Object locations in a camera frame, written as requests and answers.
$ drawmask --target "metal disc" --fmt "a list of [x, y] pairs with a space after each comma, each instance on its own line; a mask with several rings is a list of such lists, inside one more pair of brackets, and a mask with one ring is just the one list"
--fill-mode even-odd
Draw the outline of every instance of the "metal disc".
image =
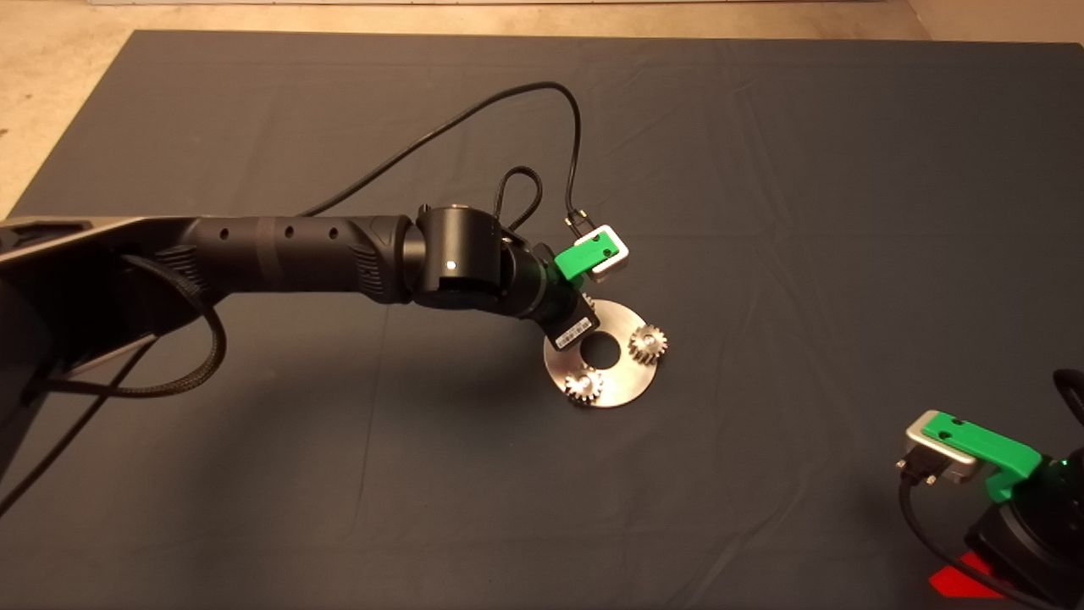
[[[617, 364], [608, 369], [597, 369], [603, 378], [602, 394], [594, 400], [590, 407], [610, 408], [625, 405], [647, 390], [655, 379], [655, 372], [658, 365], [655, 363], [637, 363], [629, 353], [629, 341], [632, 334], [642, 326], [644, 321], [635, 312], [624, 307], [620, 302], [612, 300], [595, 300], [595, 314], [598, 316], [598, 328], [593, 333], [605, 333], [617, 340], [621, 347], [621, 356]], [[583, 362], [580, 354], [580, 347], [583, 340], [569, 350], [558, 352], [544, 341], [543, 358], [545, 368], [550, 372], [550, 378], [557, 388], [565, 391], [565, 378], [569, 375], [577, 375], [584, 367], [589, 366]]]

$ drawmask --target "concrete floor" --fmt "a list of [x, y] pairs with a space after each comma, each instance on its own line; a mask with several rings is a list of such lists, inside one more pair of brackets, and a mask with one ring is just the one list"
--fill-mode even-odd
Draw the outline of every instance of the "concrete floor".
[[1082, 41], [1084, 2], [95, 7], [81, 0], [0, 0], [0, 217], [137, 28]]

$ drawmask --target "green 3d-printed part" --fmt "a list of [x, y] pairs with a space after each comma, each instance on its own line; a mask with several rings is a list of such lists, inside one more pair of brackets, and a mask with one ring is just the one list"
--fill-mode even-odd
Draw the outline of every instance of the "green 3d-printed part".
[[997, 472], [986, 479], [986, 494], [995, 503], [1011, 498], [1012, 486], [1031, 477], [1043, 462], [1028, 445], [949, 414], [934, 416], [922, 434], [996, 466]]
[[554, 257], [554, 262], [557, 263], [557, 268], [560, 269], [565, 278], [572, 281], [617, 251], [617, 244], [610, 238], [609, 233], [603, 231], [594, 237], [562, 251]]

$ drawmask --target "textured grip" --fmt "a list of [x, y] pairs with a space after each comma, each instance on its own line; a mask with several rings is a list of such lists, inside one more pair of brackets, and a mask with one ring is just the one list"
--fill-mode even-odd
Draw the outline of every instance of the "textured grip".
[[157, 259], [219, 294], [361, 291], [402, 302], [411, 226], [405, 216], [198, 218]]

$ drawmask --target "small gear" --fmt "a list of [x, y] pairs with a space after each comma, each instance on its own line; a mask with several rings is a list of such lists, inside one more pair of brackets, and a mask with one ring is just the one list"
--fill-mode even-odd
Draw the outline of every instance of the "small gear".
[[603, 394], [603, 376], [591, 367], [565, 376], [565, 395], [572, 402], [590, 405]]
[[629, 353], [642, 365], [653, 365], [667, 353], [667, 336], [659, 327], [644, 325], [629, 339]]

